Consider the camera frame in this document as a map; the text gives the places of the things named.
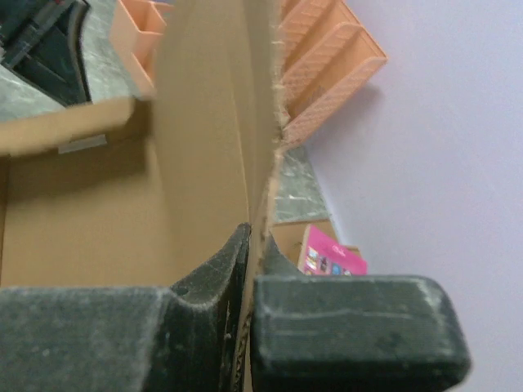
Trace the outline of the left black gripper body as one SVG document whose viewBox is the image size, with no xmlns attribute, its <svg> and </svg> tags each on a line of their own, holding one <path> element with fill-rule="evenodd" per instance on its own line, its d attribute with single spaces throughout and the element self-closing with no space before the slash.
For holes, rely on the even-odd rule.
<svg viewBox="0 0 523 392">
<path fill-rule="evenodd" d="M 92 100 L 82 54 L 86 1 L 1 2 L 1 66 L 63 106 Z"/>
</svg>

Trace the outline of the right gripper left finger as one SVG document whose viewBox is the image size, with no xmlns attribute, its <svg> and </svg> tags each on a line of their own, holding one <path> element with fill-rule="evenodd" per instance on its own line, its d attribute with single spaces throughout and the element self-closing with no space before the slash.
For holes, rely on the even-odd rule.
<svg viewBox="0 0 523 392">
<path fill-rule="evenodd" d="M 171 287 L 2 289 L 2 390 L 231 390 L 249 239 Z"/>
</svg>

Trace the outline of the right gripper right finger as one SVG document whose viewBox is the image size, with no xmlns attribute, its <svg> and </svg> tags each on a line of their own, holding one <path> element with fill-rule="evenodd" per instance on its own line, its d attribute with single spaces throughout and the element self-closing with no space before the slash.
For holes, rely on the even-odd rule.
<svg viewBox="0 0 523 392">
<path fill-rule="evenodd" d="M 420 276 L 305 275 L 270 242 L 254 283 L 255 391 L 446 391 L 470 351 L 442 286 Z"/>
</svg>

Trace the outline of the large cardboard box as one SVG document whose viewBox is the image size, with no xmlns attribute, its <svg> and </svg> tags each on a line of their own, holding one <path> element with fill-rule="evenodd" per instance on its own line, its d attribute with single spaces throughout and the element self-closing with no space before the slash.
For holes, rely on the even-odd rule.
<svg viewBox="0 0 523 392">
<path fill-rule="evenodd" d="M 276 1 L 179 1 L 148 98 L 1 126 L 1 291 L 171 287 L 239 225 L 249 251 L 229 391 L 244 387 L 283 103 Z"/>
</svg>

